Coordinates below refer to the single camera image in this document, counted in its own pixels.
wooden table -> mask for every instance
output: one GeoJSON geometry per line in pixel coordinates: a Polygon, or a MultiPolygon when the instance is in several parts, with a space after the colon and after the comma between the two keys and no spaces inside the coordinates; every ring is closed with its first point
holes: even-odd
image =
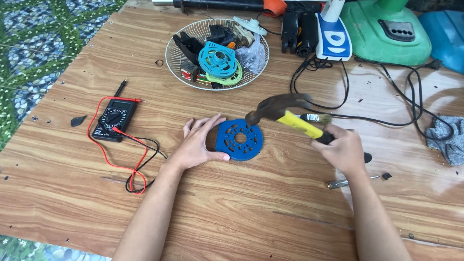
{"type": "MultiPolygon", "coordinates": [[[[125,180],[130,173],[104,162],[85,135],[90,119],[75,128],[70,120],[93,115],[99,99],[112,95],[126,77],[122,95],[148,101],[138,106],[128,133],[159,141],[168,155],[181,142],[182,126],[190,117],[220,111],[228,119],[243,118],[259,101],[289,91],[290,77],[302,60],[282,54],[274,35],[266,37],[271,57],[264,73],[235,90],[197,90],[179,82],[166,65],[155,65],[164,59],[174,33],[204,18],[133,8],[111,16],[34,109],[39,120],[28,118],[2,151],[2,175],[9,179],[0,181],[0,234],[112,256],[143,195],[129,194],[123,184],[109,181],[125,180]]],[[[276,20],[264,21],[279,30],[276,20]]],[[[348,102],[336,112],[409,121],[409,105],[378,66],[355,61],[346,66],[351,90],[348,102]]],[[[410,95],[408,71],[388,69],[410,95]]],[[[444,68],[420,73],[427,109],[464,116],[462,75],[444,68]]],[[[341,64],[335,64],[304,73],[297,84],[314,101],[336,105],[343,100],[345,83],[341,64]]],[[[392,174],[388,181],[373,180],[374,187],[401,236],[414,234],[414,241],[405,239],[414,258],[462,260],[462,166],[447,165],[412,125],[390,128],[345,119],[334,123],[359,130],[365,151],[374,157],[367,165],[373,175],[392,174]]],[[[419,120],[423,129],[430,124],[427,115],[419,120]]],[[[273,260],[356,260],[349,190],[324,187],[335,179],[333,167],[303,134],[268,120],[259,127],[264,146],[257,157],[210,162],[185,172],[164,259],[267,260],[272,255],[273,260]]],[[[214,140],[211,133],[208,143],[212,146],[214,140]]],[[[118,165],[133,166],[142,153],[129,141],[103,144],[118,165]]],[[[156,157],[143,169],[148,180],[162,162],[156,157]]]]}

hammer head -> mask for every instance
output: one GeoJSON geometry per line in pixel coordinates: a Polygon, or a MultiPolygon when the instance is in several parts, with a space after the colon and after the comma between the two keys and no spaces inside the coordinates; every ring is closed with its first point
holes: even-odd
{"type": "Polygon", "coordinates": [[[262,118],[276,121],[285,115],[285,110],[287,108],[311,108],[311,104],[307,102],[310,100],[311,95],[307,93],[287,93],[275,95],[260,102],[256,111],[252,111],[245,116],[245,121],[249,125],[258,124],[262,118]]]}

blue plastic disc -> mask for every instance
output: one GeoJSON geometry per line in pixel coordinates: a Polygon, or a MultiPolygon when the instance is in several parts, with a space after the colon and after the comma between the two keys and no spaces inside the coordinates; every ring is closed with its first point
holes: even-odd
{"type": "Polygon", "coordinates": [[[263,134],[257,125],[250,126],[244,119],[225,121],[219,124],[216,151],[225,152],[231,159],[245,161],[254,158],[263,147],[263,134]],[[246,136],[245,141],[236,140],[236,135],[246,136]]]}
{"type": "Polygon", "coordinates": [[[205,72],[216,78],[230,77],[237,70],[235,51],[213,42],[206,42],[198,55],[198,63],[205,72]]]}

knob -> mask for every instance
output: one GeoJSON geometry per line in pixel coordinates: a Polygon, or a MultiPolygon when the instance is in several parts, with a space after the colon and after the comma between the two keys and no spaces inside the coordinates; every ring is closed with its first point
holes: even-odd
{"type": "Polygon", "coordinates": [[[108,116],[106,117],[105,119],[105,123],[106,124],[117,124],[121,121],[121,113],[118,112],[118,111],[114,111],[110,114],[108,114],[108,116]]]}

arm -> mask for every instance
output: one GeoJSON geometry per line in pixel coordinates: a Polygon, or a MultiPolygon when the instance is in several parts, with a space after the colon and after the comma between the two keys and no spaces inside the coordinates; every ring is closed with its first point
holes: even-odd
{"type": "Polygon", "coordinates": [[[184,170],[210,160],[229,160],[228,154],[206,150],[208,132],[225,121],[217,114],[184,126],[184,140],[161,165],[155,182],[129,222],[113,261],[157,261],[161,257],[177,187],[184,170]]]}
{"type": "Polygon", "coordinates": [[[312,145],[348,180],[360,261],[411,261],[395,225],[372,187],[359,134],[332,124],[326,126],[326,131],[333,134],[335,140],[329,145],[313,140],[312,145]]]}

